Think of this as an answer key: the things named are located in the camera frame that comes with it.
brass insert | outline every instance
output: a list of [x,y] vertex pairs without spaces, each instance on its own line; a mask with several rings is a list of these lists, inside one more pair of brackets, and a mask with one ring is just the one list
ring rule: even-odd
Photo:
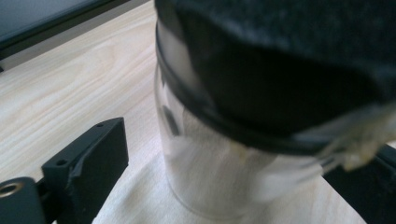
[[5,198],[12,195],[23,187],[23,183],[15,182],[0,187],[0,198]]

light wood grain surface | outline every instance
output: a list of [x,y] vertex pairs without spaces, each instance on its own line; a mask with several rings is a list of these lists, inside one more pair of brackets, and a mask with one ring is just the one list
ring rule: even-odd
[[[0,74],[0,182],[40,166],[92,125],[124,117],[130,163],[94,223],[221,223],[198,217],[165,180],[153,98],[152,2]],[[322,179],[243,223],[364,223]]]

black mount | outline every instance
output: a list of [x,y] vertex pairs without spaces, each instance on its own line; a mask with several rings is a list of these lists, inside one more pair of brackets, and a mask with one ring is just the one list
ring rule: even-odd
[[92,223],[127,166],[123,118],[96,124],[48,160],[37,183],[0,184],[1,223]]

black lid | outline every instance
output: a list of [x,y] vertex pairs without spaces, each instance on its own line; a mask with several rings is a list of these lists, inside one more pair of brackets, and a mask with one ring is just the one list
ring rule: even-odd
[[396,1],[156,0],[216,109],[278,136],[396,99]]

black plastic bracket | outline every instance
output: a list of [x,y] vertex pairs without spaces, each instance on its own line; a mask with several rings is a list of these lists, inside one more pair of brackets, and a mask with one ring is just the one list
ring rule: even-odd
[[127,166],[123,119],[99,123],[48,160],[37,183],[0,184],[1,223],[92,223]]
[[368,224],[396,223],[396,149],[384,146],[360,169],[341,167],[324,176],[326,181]]

